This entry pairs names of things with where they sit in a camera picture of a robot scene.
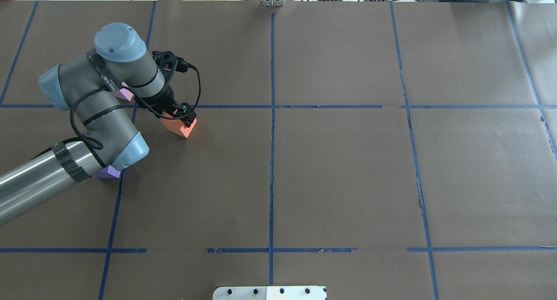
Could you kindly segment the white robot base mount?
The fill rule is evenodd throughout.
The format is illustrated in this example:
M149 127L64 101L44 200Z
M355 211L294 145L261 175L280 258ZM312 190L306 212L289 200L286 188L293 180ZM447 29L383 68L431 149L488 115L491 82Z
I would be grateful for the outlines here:
M218 287L213 300L326 300L322 286L244 286Z

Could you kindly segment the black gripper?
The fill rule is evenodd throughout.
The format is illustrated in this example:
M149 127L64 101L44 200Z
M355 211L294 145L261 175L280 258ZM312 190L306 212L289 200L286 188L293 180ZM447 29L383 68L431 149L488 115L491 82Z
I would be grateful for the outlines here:
M142 106L157 117L166 113L171 118L179 118L185 127L191 127L196 120L195 107L188 103L177 102L174 99L170 82L175 72L185 73L192 68L192 64L171 51L154 51L152 52L152 58L157 72L154 79L145 87L149 87L148 91L153 91L154 94L141 96Z

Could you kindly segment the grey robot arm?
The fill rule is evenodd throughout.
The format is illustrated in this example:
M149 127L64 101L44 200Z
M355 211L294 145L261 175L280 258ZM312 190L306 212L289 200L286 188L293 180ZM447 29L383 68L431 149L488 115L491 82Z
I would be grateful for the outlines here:
M55 108L69 112L75 136L56 142L1 176L1 225L12 222L106 167L125 170L150 151L141 132L114 96L130 91L156 118L193 127L197 104L179 103L171 80L193 64L171 51L148 52L136 30L111 23L98 31L83 56L40 76L39 88Z

